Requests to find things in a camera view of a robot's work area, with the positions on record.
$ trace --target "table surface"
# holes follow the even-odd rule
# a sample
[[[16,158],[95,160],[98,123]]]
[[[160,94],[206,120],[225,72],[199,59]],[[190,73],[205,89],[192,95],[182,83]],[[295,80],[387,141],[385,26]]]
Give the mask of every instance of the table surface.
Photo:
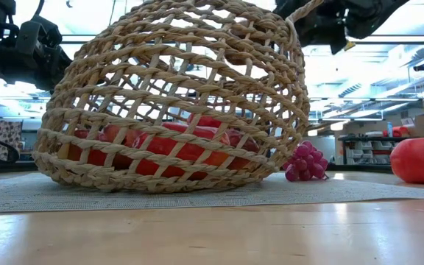
[[[424,200],[0,215],[0,264],[420,265]]]

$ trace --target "gray mat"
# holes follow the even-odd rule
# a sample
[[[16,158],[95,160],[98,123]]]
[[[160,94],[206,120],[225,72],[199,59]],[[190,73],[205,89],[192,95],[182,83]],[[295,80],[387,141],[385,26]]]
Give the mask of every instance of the gray mat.
[[[373,199],[424,199],[424,189],[351,180],[290,183],[281,173],[266,178],[262,183],[229,191],[183,194],[110,193],[66,187],[42,174],[0,180],[0,213],[282,205]]]

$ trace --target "woven basket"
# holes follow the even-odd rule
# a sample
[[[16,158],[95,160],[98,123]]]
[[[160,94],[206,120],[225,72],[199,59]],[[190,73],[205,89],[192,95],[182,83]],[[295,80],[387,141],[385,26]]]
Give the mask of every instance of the woven basket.
[[[241,0],[155,0],[132,8],[84,44],[66,69],[38,130],[38,168],[61,184],[102,190],[177,192],[262,181],[292,156],[308,126],[293,23],[321,2],[310,1],[286,20]],[[207,76],[186,72],[191,65]],[[194,119],[184,133],[161,126],[185,124],[189,113]],[[212,139],[191,133],[203,116],[222,123]],[[96,140],[108,124],[122,128],[116,139]],[[242,149],[243,139],[236,147],[219,142],[230,128],[254,138],[259,152]],[[89,129],[88,136],[75,137],[79,129]],[[139,148],[126,146],[128,129],[150,136]],[[168,155],[155,154],[146,150],[154,137],[177,143]],[[204,149],[197,160],[176,157],[186,143]],[[70,146],[82,149],[79,161],[68,159]],[[94,150],[107,154],[103,165],[88,163]],[[203,163],[212,151],[229,156],[219,166]],[[117,155],[132,159],[128,169],[113,166]],[[250,162],[228,169],[235,158]],[[137,174],[141,160],[159,168]],[[184,174],[162,177],[169,166]],[[207,177],[195,180],[194,172]]]

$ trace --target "grape cluster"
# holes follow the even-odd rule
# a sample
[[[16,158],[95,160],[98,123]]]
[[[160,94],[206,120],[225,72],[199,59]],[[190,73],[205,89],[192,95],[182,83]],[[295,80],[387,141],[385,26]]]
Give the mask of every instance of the grape cluster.
[[[284,164],[286,179],[288,181],[308,181],[312,177],[326,180],[325,170],[328,161],[323,158],[323,153],[318,151],[311,142],[302,142],[294,151],[292,158]]]

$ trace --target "red pepper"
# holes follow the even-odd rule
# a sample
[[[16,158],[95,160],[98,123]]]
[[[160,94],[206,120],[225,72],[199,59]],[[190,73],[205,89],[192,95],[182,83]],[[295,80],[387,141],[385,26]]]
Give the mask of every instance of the red pepper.
[[[103,130],[105,137],[100,138],[100,140],[113,143],[120,130],[121,128],[119,126],[109,124]],[[122,141],[121,144],[128,147],[132,147],[133,143],[141,133],[142,132],[140,130],[128,129],[125,134],[125,139]],[[124,155],[116,155],[114,157],[113,166],[116,169],[128,169],[132,161],[133,160],[131,158],[126,157]]]
[[[164,122],[161,126],[181,133],[184,133],[188,128],[187,124],[179,124],[174,122]],[[212,139],[217,133],[217,131],[218,130],[216,128],[197,126],[194,129],[193,134],[202,138]],[[147,137],[148,134],[141,134],[137,138],[137,141],[135,141],[134,147],[140,148],[140,146],[145,142]],[[230,144],[230,140],[228,139],[228,136],[225,133],[222,135],[219,141],[223,144]],[[172,140],[170,138],[154,137],[150,142],[150,145],[146,148],[146,150],[155,154],[169,155],[169,153],[173,150],[174,146],[176,146],[176,143],[177,141]],[[183,148],[181,148],[181,150],[177,153],[176,157],[181,158],[182,160],[196,161],[204,151],[205,150],[202,147],[197,146],[195,144],[185,144]],[[223,152],[212,152],[211,155],[209,155],[209,157],[205,159],[203,163],[213,166],[220,166],[225,160],[227,160],[227,158],[228,154],[225,154]],[[159,165],[157,165],[155,162],[143,159],[138,164],[136,172],[138,174],[143,175],[153,175],[158,170],[158,168]],[[169,166],[162,173],[161,176],[180,177],[184,175],[184,173],[185,171],[181,168],[178,168],[176,166]],[[206,176],[207,174],[205,172],[194,172],[189,177],[189,180],[202,180]]]
[[[194,114],[191,113],[188,117],[188,124],[191,124],[192,119],[194,118]],[[202,115],[199,119],[199,122],[197,123],[197,126],[206,126],[206,127],[220,127],[220,124],[222,124],[221,121],[217,121],[216,119],[210,117],[210,116],[204,116]]]
[[[227,130],[227,135],[228,135],[228,138],[230,139],[230,145],[233,147],[237,147],[244,133],[239,132],[238,130],[230,129],[230,130]],[[259,151],[258,144],[256,143],[255,139],[253,139],[251,136],[248,136],[248,139],[244,142],[241,148],[247,151],[256,152],[256,153]],[[240,170],[240,169],[243,169],[249,162],[250,161],[248,159],[235,158],[233,159],[232,163],[228,165],[227,168]]]
[[[76,130],[74,131],[74,136],[86,139],[88,137],[89,130]],[[98,140],[102,138],[103,133],[100,132],[98,137],[94,140]],[[80,161],[82,149],[74,144],[70,144],[70,148],[68,150],[68,159],[72,161]],[[100,150],[91,150],[88,156],[88,163],[95,166],[103,166],[106,160],[107,154]]]
[[[424,184],[424,138],[401,141],[390,155],[392,170],[407,183]]]

